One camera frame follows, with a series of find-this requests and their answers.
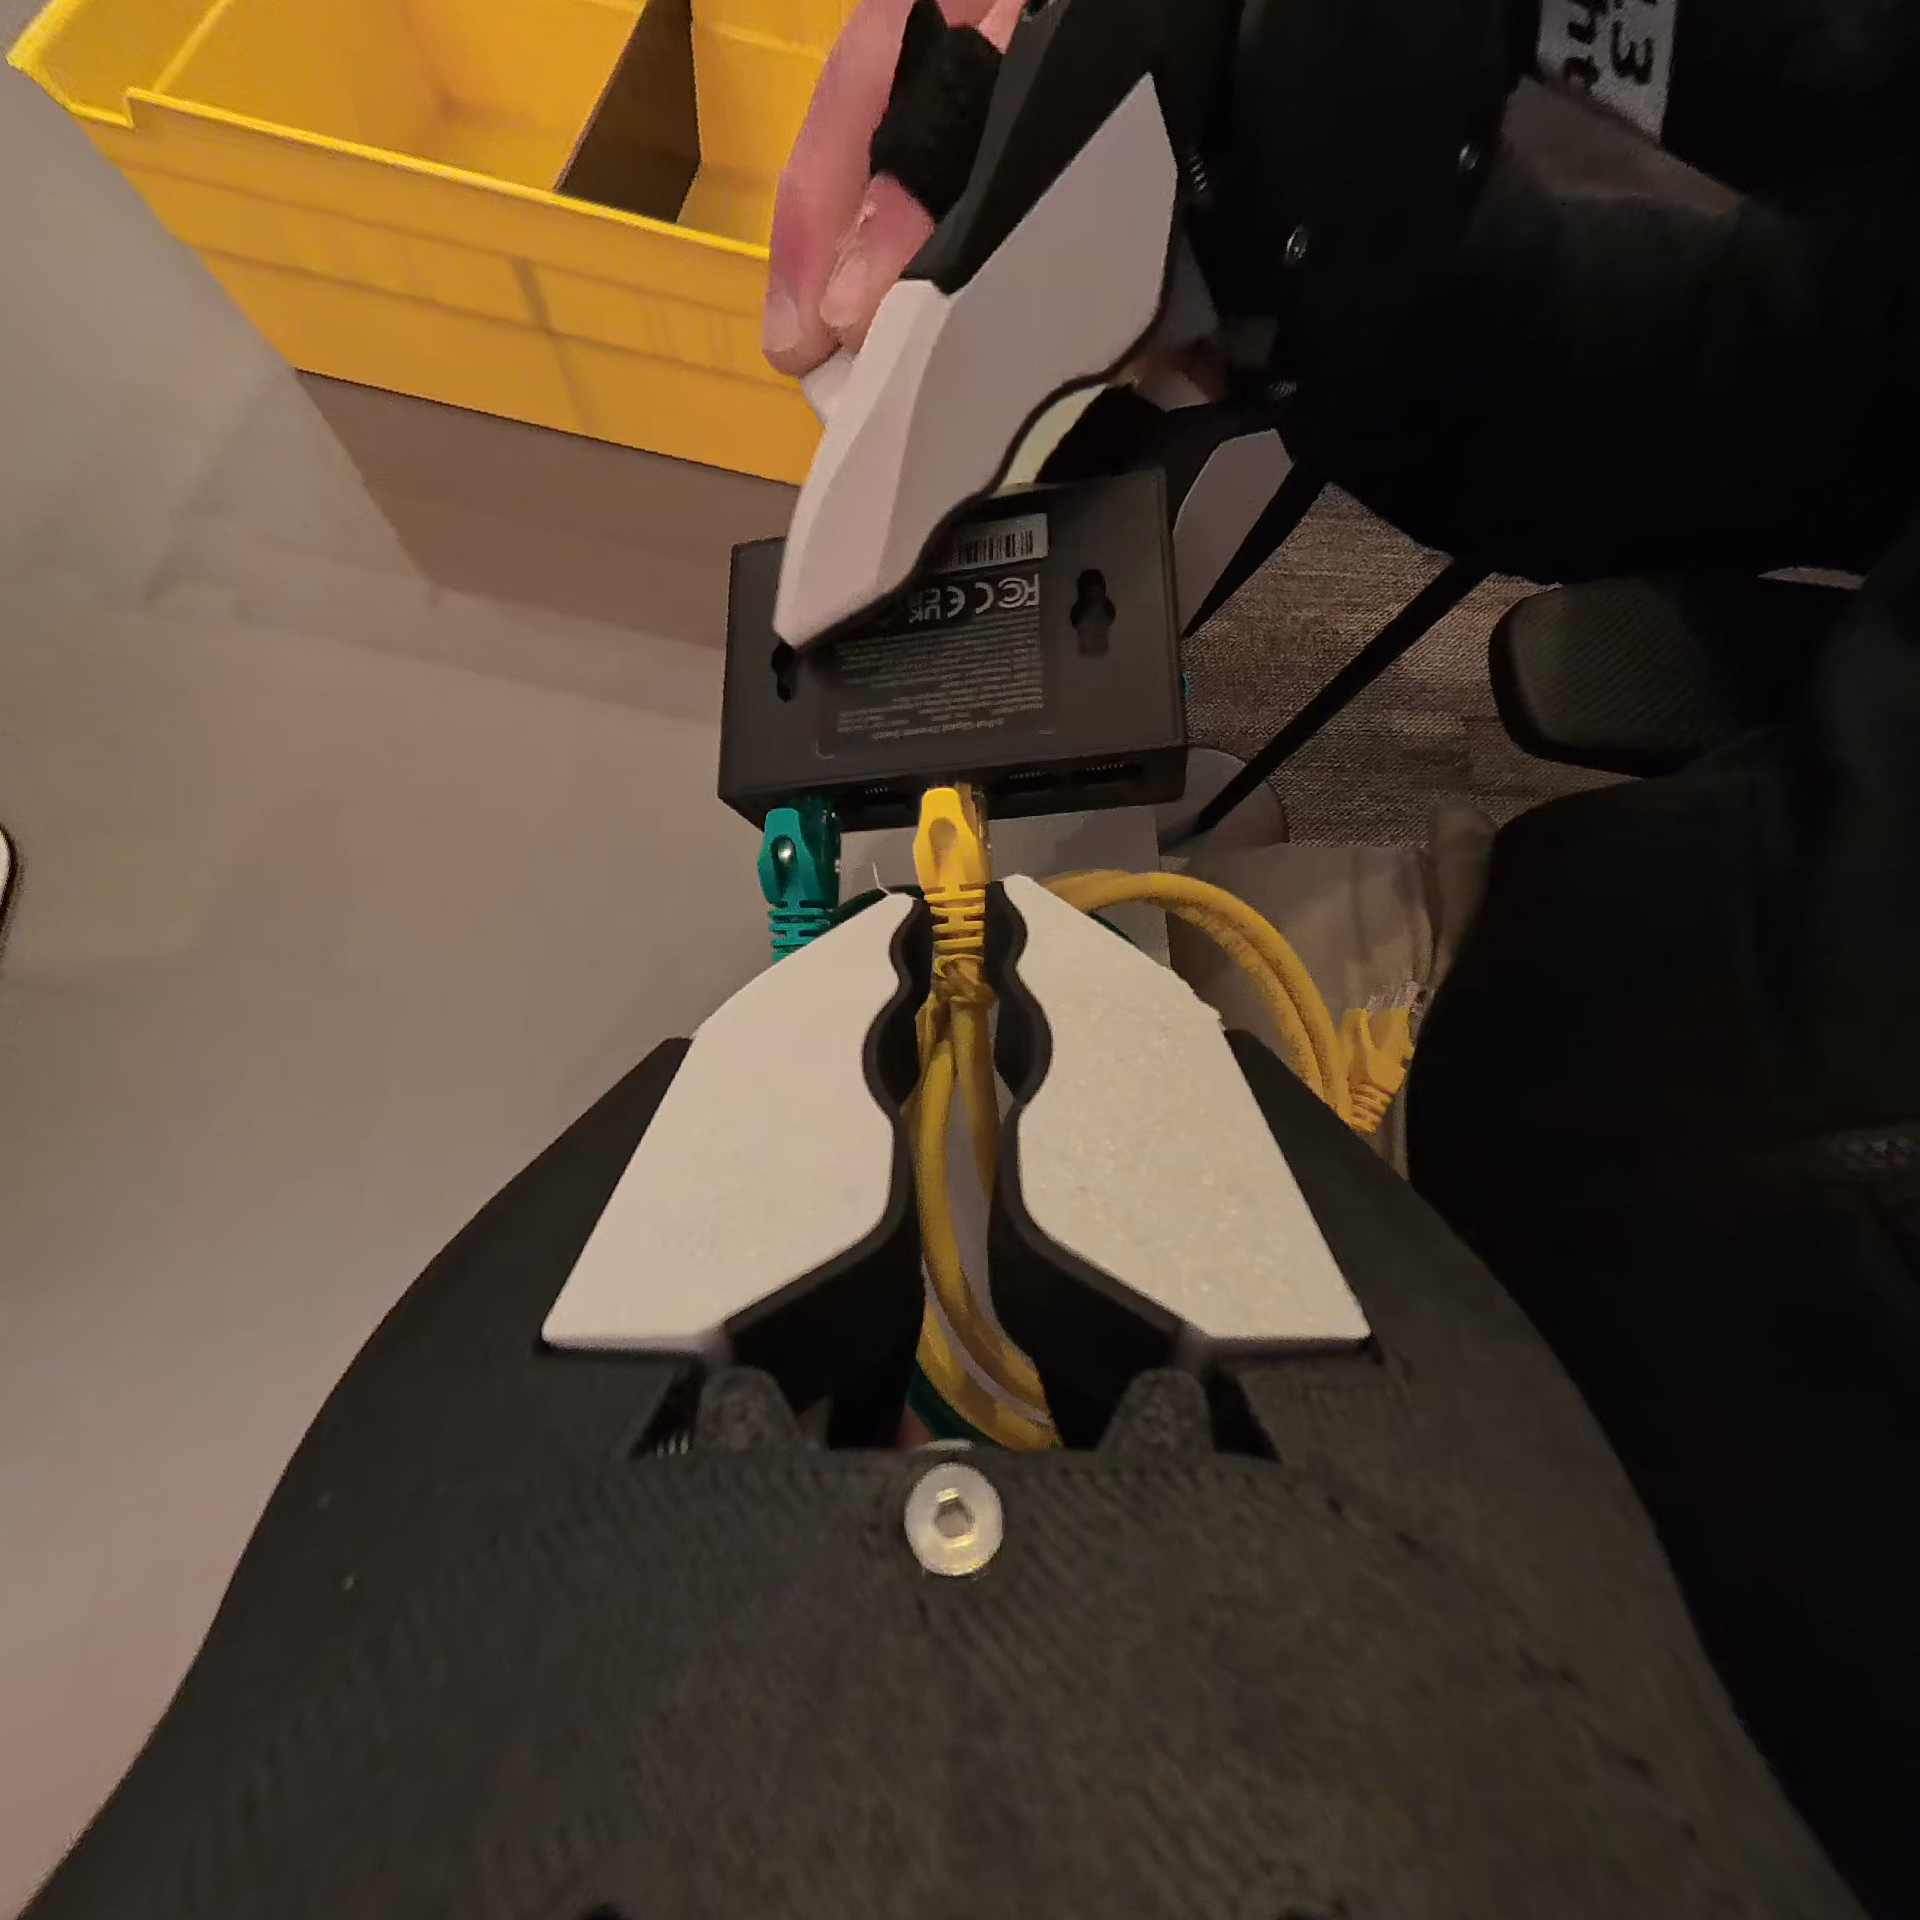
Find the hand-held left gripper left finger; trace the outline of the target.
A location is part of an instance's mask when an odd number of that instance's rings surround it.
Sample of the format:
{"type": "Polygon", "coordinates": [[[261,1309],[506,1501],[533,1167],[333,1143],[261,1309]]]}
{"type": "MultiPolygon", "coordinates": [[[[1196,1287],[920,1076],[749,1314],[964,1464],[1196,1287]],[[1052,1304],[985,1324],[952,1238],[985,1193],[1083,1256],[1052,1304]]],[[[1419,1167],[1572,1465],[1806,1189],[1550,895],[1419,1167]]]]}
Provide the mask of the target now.
{"type": "Polygon", "coordinates": [[[755,1367],[828,1447],[899,1447],[923,1324],[907,1108],[923,905],[885,892],[732,993],[593,1217],[541,1344],[755,1367]]]}

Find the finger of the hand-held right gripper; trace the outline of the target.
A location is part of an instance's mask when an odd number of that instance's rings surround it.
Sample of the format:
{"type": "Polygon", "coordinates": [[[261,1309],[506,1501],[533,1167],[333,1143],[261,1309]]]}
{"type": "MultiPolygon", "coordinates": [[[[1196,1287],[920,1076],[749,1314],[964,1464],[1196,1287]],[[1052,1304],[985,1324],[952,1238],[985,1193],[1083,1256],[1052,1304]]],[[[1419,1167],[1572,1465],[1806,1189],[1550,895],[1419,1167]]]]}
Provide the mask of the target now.
{"type": "Polygon", "coordinates": [[[1028,423],[1114,371],[1163,310],[1178,160],[1139,79],[956,287],[899,282],[828,389],[774,635],[802,653],[899,598],[996,491],[1028,423]]]}

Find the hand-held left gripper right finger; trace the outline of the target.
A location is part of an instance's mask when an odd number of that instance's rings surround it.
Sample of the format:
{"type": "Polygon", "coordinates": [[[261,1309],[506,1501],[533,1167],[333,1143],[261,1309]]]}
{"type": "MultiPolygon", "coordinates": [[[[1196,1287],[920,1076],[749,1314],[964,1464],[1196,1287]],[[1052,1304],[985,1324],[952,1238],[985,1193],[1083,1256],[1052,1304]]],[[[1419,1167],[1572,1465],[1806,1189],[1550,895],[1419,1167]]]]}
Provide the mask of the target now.
{"type": "Polygon", "coordinates": [[[1260,1042],[1028,874],[988,892],[988,983],[988,1301],[1066,1447],[1098,1447],[1151,1372],[1213,1396],[1247,1363],[1369,1352],[1242,1060],[1286,1080],[1260,1042]]]}

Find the black network switch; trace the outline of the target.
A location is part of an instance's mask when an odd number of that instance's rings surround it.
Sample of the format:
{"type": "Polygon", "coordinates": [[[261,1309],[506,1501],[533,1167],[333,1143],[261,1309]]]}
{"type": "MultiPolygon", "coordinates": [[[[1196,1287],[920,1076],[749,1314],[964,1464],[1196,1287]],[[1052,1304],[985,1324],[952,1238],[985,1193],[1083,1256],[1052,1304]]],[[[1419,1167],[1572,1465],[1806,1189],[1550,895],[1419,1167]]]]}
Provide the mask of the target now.
{"type": "Polygon", "coordinates": [[[732,551],[715,792],[751,825],[823,800],[849,832],[907,831],[942,784],[996,824],[1182,796],[1159,472],[988,499],[901,602],[802,653],[770,624],[780,558],[780,539],[732,551]]]}

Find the yellow plastic bin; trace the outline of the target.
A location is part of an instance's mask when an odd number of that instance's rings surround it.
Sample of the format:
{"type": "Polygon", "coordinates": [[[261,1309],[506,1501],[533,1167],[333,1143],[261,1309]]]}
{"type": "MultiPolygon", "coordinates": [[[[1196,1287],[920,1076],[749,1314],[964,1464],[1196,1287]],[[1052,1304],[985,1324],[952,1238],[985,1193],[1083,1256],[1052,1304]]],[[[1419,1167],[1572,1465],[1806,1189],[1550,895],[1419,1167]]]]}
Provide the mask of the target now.
{"type": "Polygon", "coordinates": [[[300,371],[796,484],[780,166],[852,2],[45,2],[11,61],[300,371]]]}

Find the person's right hand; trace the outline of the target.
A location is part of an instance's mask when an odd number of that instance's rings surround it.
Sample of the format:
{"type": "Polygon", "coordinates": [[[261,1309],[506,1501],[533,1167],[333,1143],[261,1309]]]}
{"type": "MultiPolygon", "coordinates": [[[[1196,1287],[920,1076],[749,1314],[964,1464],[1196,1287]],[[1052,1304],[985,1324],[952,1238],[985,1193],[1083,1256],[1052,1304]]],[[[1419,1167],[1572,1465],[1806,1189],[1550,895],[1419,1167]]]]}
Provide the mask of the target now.
{"type": "Polygon", "coordinates": [[[1023,2],[856,2],[780,169],[760,351],[809,377],[860,351],[959,202],[1023,2]]]}

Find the person's leg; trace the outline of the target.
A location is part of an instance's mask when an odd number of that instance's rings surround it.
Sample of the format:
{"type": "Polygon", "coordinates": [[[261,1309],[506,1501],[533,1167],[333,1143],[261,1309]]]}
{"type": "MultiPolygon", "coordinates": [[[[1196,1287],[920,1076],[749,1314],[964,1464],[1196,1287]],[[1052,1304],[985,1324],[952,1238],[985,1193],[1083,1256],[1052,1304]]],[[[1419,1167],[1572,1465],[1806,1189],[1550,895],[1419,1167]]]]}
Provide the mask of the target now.
{"type": "Polygon", "coordinates": [[[1418,1042],[1477,918],[1487,836],[1477,813],[1449,811],[1424,846],[1242,846],[1196,857],[1189,871],[1283,935],[1332,1023],[1401,1010],[1418,1042]]]}

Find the black office chair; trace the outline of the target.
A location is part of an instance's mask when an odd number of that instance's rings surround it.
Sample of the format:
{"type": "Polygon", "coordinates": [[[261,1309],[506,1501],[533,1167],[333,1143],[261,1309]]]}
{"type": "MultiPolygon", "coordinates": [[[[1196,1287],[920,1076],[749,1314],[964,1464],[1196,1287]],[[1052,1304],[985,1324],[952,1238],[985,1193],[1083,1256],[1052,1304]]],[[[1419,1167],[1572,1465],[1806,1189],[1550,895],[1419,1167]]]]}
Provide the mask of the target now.
{"type": "Polygon", "coordinates": [[[1869,572],[1785,509],[1800,466],[1720,472],[1676,423],[1579,424],[1578,406],[1468,383],[1393,395],[1139,401],[1163,472],[1182,663],[1238,719],[1305,702],[1247,759],[1201,759],[1185,857],[1404,843],[1442,802],[1493,821],[1579,778],[1659,778],[1795,719],[1869,572]],[[1564,778],[1522,773],[1522,761],[1564,778]]]}

